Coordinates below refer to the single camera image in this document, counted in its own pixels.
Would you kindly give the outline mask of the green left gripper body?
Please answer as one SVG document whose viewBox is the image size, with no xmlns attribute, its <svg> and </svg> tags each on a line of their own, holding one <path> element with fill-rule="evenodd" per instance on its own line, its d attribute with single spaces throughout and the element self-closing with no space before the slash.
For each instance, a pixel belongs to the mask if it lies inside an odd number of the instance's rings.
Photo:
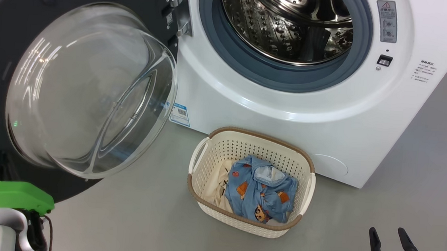
<svg viewBox="0 0 447 251">
<path fill-rule="evenodd" d="M 46 215 L 55 208 L 51 195 L 25 181 L 0 181 L 0 208 L 36 211 Z"/>
</svg>

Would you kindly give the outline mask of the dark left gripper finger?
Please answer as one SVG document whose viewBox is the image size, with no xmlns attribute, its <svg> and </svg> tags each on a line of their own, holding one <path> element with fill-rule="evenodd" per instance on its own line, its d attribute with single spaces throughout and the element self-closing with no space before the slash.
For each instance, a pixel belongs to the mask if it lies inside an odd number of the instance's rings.
<svg viewBox="0 0 447 251">
<path fill-rule="evenodd" d="M 10 154 L 0 152 L 0 181 L 17 181 L 17 169 Z"/>
</svg>

